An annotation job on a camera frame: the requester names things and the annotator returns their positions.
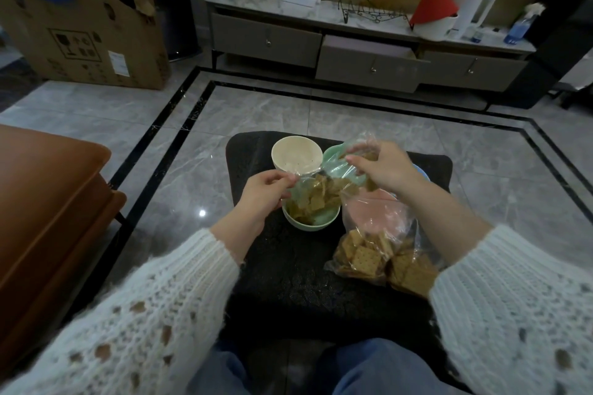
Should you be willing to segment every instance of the blue spray bottle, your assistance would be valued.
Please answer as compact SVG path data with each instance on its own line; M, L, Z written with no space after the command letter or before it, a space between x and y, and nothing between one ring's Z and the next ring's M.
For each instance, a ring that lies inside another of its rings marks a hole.
M523 16L517 19L515 24L513 24L504 41L511 45L517 44L521 39L523 39L523 36L525 36L526 32L529 30L529 27L531 27L533 21L535 21L535 19L537 19L537 17L540 16L544 10L545 6L541 3L532 3L531 5L526 6Z

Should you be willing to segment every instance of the jeans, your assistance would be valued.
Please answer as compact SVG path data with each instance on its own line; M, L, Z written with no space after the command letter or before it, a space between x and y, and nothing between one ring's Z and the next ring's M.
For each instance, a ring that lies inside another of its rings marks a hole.
M249 395L246 383L247 373L237 356L214 348L186 394ZM307 393L446 395L449 389L418 355L390 340L369 339L327 349L317 362Z

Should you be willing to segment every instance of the white label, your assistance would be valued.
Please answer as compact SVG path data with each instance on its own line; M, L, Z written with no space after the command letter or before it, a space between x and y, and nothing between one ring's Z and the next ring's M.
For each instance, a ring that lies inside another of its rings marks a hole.
M128 72L128 66L126 66L126 57L122 54L116 54L115 52L109 52L109 59L111 60L111 65L113 66L113 71L117 75L123 75L124 77L129 77L130 72Z

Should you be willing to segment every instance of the gray drawer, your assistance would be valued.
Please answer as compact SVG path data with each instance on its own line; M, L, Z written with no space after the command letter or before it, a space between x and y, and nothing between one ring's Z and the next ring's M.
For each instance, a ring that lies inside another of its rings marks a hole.
M421 83L502 92L523 70L526 61L426 51L430 61Z
M214 50L315 67L319 33L212 13Z
M407 47L328 35L323 39L315 78L414 92L427 64Z

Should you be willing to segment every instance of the bag of crackers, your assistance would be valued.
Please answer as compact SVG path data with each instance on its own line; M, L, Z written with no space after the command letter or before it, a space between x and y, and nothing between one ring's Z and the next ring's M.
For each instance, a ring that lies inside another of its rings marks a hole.
M376 285L389 283L394 289L427 298L442 266L439 254L407 205L367 176L357 175L343 159L347 151L376 160L380 142L365 132L345 143L342 150L330 161L331 168L326 165L326 171L336 174L339 169L355 185L340 193L347 233L324 268Z

